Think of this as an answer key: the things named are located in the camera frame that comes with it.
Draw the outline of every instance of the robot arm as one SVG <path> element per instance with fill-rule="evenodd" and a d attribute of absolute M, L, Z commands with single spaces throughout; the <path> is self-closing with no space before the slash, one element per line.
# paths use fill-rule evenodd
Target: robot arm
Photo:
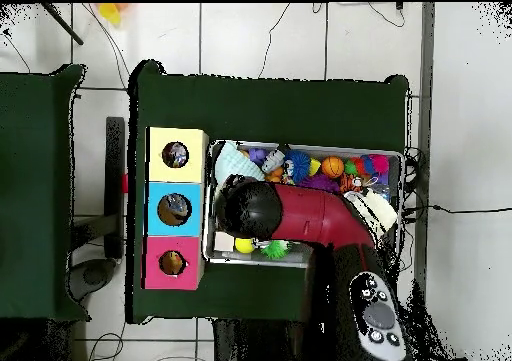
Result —
<path fill-rule="evenodd" d="M 336 361 L 408 361 L 397 304 L 373 237 L 350 202 L 325 191 L 232 176 L 216 205 L 232 236 L 332 249 Z"/>

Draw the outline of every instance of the stacked cubes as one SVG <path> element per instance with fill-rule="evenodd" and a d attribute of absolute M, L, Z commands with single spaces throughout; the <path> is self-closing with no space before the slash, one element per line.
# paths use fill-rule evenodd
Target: stacked cubes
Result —
<path fill-rule="evenodd" d="M 144 289 L 195 290 L 203 274 L 201 234 L 208 137 L 202 130 L 146 129 Z"/>

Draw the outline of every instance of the dark green table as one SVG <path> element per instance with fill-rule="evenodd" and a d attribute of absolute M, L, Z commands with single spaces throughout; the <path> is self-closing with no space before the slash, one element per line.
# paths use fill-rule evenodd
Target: dark green table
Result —
<path fill-rule="evenodd" d="M 300 320 L 304 269 L 208 263 L 196 291 L 141 289 L 144 129 L 197 128 L 210 140 L 402 152 L 406 78 L 304 82 L 164 74 L 159 63 L 144 61 L 130 77 L 128 174 L 135 190 L 129 193 L 127 220 L 128 240 L 134 240 L 127 247 L 128 314 L 136 320 L 149 315 Z"/>
<path fill-rule="evenodd" d="M 70 99 L 84 73 L 0 73 L 0 317 L 86 319 L 66 292 Z"/>

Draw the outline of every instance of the pink box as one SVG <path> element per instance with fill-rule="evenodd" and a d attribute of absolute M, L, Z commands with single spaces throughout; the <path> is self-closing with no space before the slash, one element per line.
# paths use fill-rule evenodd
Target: pink box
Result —
<path fill-rule="evenodd" d="M 199 237 L 148 236 L 143 288 L 196 290 L 204 270 L 200 242 Z M 177 251 L 185 259 L 181 274 L 170 276 L 160 269 L 160 257 L 167 251 Z"/>

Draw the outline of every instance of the blue box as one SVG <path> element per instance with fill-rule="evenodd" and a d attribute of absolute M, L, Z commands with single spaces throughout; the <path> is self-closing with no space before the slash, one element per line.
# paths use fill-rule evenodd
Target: blue box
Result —
<path fill-rule="evenodd" d="M 202 185 L 199 183 L 149 182 L 148 236 L 201 236 Z M 158 203 L 165 195 L 184 196 L 192 207 L 188 220 L 179 226 L 169 226 L 158 216 Z"/>

